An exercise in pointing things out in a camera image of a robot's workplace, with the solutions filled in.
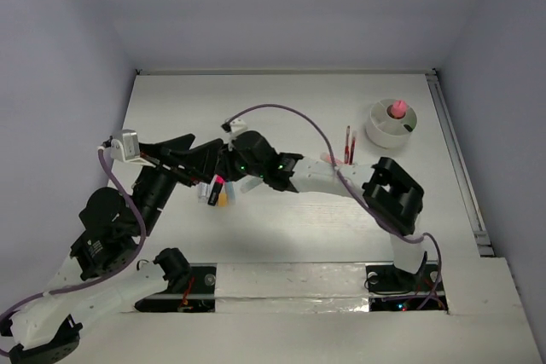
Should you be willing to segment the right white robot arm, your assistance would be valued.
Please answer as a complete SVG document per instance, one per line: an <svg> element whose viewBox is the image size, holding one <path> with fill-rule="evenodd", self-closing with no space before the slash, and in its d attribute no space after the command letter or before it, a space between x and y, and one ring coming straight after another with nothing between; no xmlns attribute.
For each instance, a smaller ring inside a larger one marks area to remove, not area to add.
<svg viewBox="0 0 546 364"><path fill-rule="evenodd" d="M424 277L427 260L416 222L424 189L394 159L373 165L336 165L299 153L277 152L257 131L245 131L229 142L216 139L189 151L191 166L205 177L235 182L258 178L279 192L320 193L352 198L389 233L392 278L411 289Z"/></svg>

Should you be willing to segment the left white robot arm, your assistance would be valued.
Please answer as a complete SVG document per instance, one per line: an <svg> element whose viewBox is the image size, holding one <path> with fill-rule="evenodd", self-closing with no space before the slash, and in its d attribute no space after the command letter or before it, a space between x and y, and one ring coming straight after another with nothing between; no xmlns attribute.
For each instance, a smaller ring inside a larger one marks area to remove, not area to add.
<svg viewBox="0 0 546 364"><path fill-rule="evenodd" d="M183 310L211 309L188 296L198 290L212 294L215 268L192 268L175 247L149 260L139 256L176 185L192 188L214 177L223 141L196 147L194 140L187 134L141 144L134 131L122 130L98 148L101 162L109 154L140 165L140 173L130 193L109 176L113 186L97 189L79 213L84 232L49 289L2 313L1 334L15 342L5 354L10 362L57 363L78 348L82 332L103 315L154 310L147 298L155 293L180 295Z"/></svg>

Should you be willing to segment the clear blue capped pen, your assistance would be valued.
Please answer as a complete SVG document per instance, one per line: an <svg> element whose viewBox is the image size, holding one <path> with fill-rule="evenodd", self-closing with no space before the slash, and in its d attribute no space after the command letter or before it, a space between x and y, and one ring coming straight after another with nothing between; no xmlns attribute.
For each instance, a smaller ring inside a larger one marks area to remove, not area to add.
<svg viewBox="0 0 546 364"><path fill-rule="evenodd" d="M211 184L201 182L198 185L198 202L206 204L210 198L211 195Z"/></svg>

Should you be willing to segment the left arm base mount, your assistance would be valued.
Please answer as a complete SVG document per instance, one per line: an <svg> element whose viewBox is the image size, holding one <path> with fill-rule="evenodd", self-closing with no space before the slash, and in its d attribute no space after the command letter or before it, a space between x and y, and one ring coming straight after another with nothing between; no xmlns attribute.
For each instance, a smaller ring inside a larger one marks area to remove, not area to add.
<svg viewBox="0 0 546 364"><path fill-rule="evenodd" d="M216 264L197 264L180 291L167 289L135 304L141 313L213 313L216 310Z"/></svg>

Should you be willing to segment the black pink highlighter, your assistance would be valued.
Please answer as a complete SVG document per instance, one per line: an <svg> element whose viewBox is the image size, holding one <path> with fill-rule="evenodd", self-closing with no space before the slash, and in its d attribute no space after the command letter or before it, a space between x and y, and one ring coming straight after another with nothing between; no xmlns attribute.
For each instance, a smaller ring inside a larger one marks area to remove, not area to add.
<svg viewBox="0 0 546 364"><path fill-rule="evenodd" d="M215 176L214 181L209 186L210 193L208 195L207 204L216 206L218 199L224 188L224 179L221 176Z"/></svg>

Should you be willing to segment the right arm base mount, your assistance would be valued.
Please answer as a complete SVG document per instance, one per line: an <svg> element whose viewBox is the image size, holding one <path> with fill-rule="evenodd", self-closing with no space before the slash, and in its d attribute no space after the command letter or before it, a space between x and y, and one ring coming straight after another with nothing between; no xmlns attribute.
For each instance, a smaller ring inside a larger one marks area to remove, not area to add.
<svg viewBox="0 0 546 364"><path fill-rule="evenodd" d="M442 281L436 283L438 265L428 263L417 275L407 274L392 264L366 267L364 288L369 293L371 312L448 311Z"/></svg>

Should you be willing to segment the green pastel highlighter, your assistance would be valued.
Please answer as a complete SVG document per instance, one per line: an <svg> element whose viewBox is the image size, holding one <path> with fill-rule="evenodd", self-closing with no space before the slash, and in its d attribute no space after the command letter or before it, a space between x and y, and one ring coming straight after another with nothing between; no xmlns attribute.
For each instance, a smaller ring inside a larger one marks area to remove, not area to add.
<svg viewBox="0 0 546 364"><path fill-rule="evenodd" d="M262 182L263 180L257 177L248 178L241 184L240 192L242 194L248 193L252 189L255 189L257 186L259 186Z"/></svg>

